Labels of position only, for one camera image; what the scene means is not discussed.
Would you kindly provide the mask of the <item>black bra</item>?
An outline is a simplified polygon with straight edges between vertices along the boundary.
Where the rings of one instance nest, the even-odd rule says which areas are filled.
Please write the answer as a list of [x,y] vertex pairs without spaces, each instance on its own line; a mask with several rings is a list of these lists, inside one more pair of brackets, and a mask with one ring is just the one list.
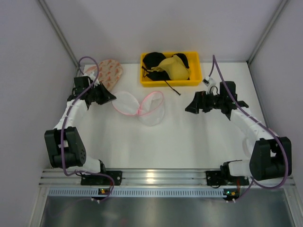
[[170,78],[165,71],[162,72],[150,71],[151,67],[158,66],[159,63],[166,58],[167,57],[160,52],[148,53],[143,58],[143,63],[145,65],[142,66],[142,69],[144,70],[145,73],[144,77],[148,77],[152,81],[164,81],[174,92],[176,92],[180,96],[181,94],[168,83],[168,80],[170,80]]

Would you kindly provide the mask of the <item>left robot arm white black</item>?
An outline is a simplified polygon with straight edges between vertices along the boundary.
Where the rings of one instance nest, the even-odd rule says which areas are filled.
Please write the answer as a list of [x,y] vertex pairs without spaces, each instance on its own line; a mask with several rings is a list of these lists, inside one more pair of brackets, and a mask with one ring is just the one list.
[[61,119],[44,135],[50,164],[76,173],[105,174],[103,162],[87,154],[77,127],[93,103],[104,105],[116,100],[116,96],[93,75],[75,77],[74,84]]

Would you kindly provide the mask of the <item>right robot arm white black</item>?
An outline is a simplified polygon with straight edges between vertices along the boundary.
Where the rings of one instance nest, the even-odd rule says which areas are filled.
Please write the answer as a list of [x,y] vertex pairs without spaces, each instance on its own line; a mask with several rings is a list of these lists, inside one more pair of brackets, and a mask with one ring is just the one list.
[[185,111],[198,114],[220,110],[246,136],[249,154],[246,160],[228,161],[221,165],[227,177],[252,177],[262,181],[289,176],[292,173],[292,144],[261,124],[244,101],[239,101],[233,81],[220,82],[217,95],[198,91]]

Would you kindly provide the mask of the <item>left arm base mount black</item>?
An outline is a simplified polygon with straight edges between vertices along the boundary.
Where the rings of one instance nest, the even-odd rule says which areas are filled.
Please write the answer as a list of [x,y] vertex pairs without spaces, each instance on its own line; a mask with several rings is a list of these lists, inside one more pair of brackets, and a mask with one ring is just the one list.
[[[121,185],[123,175],[122,171],[109,170],[105,172],[105,175],[108,175],[114,180],[115,186]],[[83,186],[105,186],[112,185],[112,181],[111,179],[105,176],[83,174],[81,176],[80,184]]]

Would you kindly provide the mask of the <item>patterned beige laundry bag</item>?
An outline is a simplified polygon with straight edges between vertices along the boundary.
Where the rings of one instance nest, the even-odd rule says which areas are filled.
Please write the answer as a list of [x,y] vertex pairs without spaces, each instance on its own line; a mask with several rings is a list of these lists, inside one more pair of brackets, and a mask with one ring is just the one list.
[[118,61],[107,59],[101,61],[98,64],[98,68],[99,73],[96,64],[86,65],[84,67],[84,76],[94,72],[95,75],[98,75],[99,82],[110,92],[121,78],[123,67]]

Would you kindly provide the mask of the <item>yellow plastic bin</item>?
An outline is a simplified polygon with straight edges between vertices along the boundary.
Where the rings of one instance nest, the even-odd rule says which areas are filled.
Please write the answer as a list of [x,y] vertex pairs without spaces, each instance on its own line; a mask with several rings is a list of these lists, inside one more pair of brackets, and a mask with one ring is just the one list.
[[[163,54],[169,58],[177,52],[164,52]],[[189,63],[190,76],[189,80],[168,80],[168,83],[172,87],[180,86],[198,86],[202,82],[202,72],[200,67],[199,54],[197,52],[180,52],[186,55]],[[141,72],[140,72],[140,83],[143,87],[167,87],[168,85],[164,81],[152,81],[148,77],[144,77],[145,73],[142,69],[142,66],[145,66],[143,63],[143,58],[148,53],[141,54]]]

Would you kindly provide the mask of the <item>aluminium rail front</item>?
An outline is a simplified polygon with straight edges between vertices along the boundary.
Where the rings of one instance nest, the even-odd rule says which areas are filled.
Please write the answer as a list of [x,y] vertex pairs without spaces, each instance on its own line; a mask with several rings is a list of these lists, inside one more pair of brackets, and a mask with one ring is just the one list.
[[[116,177],[120,186],[138,187],[206,187],[206,169],[120,169],[122,175]],[[81,179],[77,175],[66,176],[59,169],[45,169],[39,180],[40,186],[78,186]]]

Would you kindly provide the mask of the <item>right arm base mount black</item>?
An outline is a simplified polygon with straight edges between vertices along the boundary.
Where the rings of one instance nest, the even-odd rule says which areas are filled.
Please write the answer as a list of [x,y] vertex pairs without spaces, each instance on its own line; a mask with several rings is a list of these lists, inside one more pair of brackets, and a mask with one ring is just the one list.
[[249,180],[244,176],[231,176],[228,171],[209,170],[205,172],[208,186],[248,186]]

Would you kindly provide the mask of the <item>yellow bra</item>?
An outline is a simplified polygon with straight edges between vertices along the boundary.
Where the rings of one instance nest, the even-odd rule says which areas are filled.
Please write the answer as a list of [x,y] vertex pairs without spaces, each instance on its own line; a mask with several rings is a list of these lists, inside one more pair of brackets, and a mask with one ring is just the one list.
[[162,60],[158,66],[151,67],[150,71],[165,71],[170,80],[188,80],[190,76],[189,63],[183,53],[176,53],[172,57]]

